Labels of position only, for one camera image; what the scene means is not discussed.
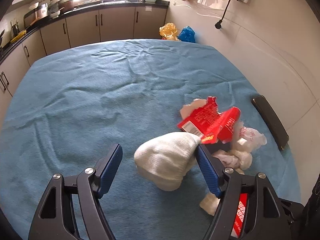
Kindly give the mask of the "white tissue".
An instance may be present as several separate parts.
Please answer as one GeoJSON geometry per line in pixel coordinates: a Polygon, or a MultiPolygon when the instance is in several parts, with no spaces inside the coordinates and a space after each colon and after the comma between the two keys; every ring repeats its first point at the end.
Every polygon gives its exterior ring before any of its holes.
{"type": "Polygon", "coordinates": [[[230,150],[229,152],[218,150],[212,156],[219,159],[224,167],[231,167],[239,174],[245,174],[244,170],[251,166],[253,160],[250,153],[238,150],[230,150]]]}

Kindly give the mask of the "white plastic bag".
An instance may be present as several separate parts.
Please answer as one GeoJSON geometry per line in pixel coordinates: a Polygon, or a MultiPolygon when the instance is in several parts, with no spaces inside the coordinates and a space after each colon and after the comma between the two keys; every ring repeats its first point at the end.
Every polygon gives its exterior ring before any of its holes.
{"type": "Polygon", "coordinates": [[[245,127],[242,121],[237,121],[234,125],[231,141],[232,150],[252,153],[266,144],[267,139],[265,135],[258,130],[245,127]]]}

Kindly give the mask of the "white knitted cloth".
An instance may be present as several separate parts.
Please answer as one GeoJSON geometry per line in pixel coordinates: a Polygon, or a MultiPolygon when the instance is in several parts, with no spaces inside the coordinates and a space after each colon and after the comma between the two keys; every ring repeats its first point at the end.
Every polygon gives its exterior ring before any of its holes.
{"type": "Polygon", "coordinates": [[[188,132],[172,132],[153,138],[137,148],[137,172],[163,191],[174,191],[195,165],[200,137],[188,132]]]}

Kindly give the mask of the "red torn packaging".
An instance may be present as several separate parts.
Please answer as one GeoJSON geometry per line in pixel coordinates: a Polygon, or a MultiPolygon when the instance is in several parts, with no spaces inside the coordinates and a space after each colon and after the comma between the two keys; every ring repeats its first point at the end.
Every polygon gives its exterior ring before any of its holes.
{"type": "Polygon", "coordinates": [[[233,139],[234,125],[240,118],[238,107],[219,112],[216,97],[195,99],[180,109],[182,121],[177,127],[200,137],[203,144],[225,143],[233,139]]]}

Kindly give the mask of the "lower kitchen cabinets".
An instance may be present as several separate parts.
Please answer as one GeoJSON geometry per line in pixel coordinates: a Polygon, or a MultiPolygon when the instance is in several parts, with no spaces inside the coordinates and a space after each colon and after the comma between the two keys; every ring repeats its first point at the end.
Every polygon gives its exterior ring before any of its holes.
{"type": "Polygon", "coordinates": [[[47,55],[91,43],[132,38],[159,39],[168,5],[123,3],[69,12],[35,25],[1,56],[1,118],[33,63],[47,55]]]}

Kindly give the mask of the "blue table cloth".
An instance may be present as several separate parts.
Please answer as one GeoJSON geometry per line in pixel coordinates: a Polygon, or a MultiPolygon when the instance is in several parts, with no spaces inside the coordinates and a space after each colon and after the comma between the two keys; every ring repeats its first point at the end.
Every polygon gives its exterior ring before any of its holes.
{"type": "Polygon", "coordinates": [[[177,130],[194,99],[233,106],[267,144],[246,171],[264,172],[280,198],[300,202],[289,148],[278,150],[252,105],[257,91],[216,49],[165,40],[89,44],[36,61],[21,81],[1,131],[1,209],[27,239],[37,205],[55,173],[77,175],[120,144],[123,159],[100,200],[117,239],[202,239],[212,217],[199,204],[208,192],[194,166],[172,192],[137,173],[134,152],[177,130]]]}

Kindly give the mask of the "blue plastic bag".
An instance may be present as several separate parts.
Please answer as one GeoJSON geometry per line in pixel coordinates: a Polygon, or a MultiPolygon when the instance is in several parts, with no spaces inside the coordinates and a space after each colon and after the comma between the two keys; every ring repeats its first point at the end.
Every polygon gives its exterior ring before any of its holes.
{"type": "Polygon", "coordinates": [[[196,43],[195,31],[189,26],[184,27],[177,38],[183,42],[196,43]]]}

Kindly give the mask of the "yellow plastic bag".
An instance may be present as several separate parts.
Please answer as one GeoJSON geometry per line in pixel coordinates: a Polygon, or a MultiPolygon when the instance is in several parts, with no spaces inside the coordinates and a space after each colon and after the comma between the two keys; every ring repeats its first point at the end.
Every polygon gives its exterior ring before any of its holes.
{"type": "Polygon", "coordinates": [[[174,23],[166,23],[159,28],[159,34],[163,40],[178,41],[178,30],[174,23]]]}

